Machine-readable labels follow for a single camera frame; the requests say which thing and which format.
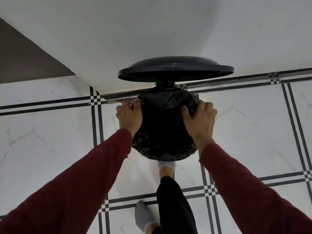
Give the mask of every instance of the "trash bag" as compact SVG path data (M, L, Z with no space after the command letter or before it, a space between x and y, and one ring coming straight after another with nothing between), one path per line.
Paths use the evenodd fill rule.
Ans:
M132 147L143 156L158 161L178 161L196 152L193 139L187 133L181 113L187 106L193 116L197 104L195 96L174 84L157 86L138 96L143 121L133 138Z

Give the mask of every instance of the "open lid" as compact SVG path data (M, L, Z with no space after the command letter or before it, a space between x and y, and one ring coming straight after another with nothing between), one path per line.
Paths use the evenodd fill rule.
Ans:
M232 74L234 67L204 57L167 56L138 61L118 72L118 78L134 82L192 81Z

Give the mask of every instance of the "foot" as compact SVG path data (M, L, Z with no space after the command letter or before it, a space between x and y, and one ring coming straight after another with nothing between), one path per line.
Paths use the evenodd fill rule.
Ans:
M158 161L159 178L171 177L174 179L175 162Z
M135 224L145 234L151 234L156 227L159 227L158 221L141 200L135 206Z

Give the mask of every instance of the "sleeve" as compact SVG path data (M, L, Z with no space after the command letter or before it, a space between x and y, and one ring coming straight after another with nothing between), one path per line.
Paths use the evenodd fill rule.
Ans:
M0 233L86 233L131 151L118 130L0 221Z
M281 198L216 144L205 147L199 160L240 231L245 233L312 233L312 220Z

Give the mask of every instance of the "white marble floor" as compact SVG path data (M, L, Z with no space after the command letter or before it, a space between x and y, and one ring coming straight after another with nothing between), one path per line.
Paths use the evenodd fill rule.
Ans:
M218 110L215 141L312 218L311 88L312 81L237 86L199 98ZM92 95L96 91L76 76L0 85L0 215L118 130L118 103L102 99L97 105ZM198 153L176 162L175 177L198 233L240 233L220 195L209 189L213 180ZM141 233L135 204L142 199L159 216L158 185L157 162L132 149L108 194L108 207L102 206L88 233Z

